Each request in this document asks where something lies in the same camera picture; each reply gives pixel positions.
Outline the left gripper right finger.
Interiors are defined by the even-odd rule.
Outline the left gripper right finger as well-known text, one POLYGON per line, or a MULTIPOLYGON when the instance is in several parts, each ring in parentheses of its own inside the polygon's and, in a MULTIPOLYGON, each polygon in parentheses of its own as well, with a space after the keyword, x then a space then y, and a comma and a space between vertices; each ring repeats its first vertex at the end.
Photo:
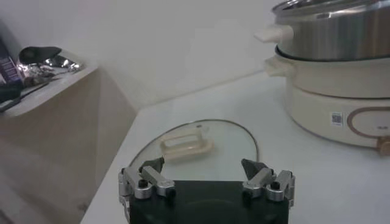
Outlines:
POLYGON ((287 200, 294 203, 296 177, 289 170, 282 170, 278 174, 265 163, 242 159, 241 165, 247 177, 243 182, 243 200, 250 203, 255 198, 265 195, 273 202, 287 200))

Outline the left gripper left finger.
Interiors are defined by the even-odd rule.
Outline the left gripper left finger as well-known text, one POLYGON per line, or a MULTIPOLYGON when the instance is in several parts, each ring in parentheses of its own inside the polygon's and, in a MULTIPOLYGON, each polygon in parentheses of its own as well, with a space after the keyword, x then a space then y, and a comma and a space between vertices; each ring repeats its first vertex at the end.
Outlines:
POLYGON ((153 191, 168 200, 176 196, 176 184, 160 172, 165 161, 163 157, 145 161, 138 169, 127 166, 118 174, 118 191, 121 198, 133 195, 136 199, 151 198, 153 191))

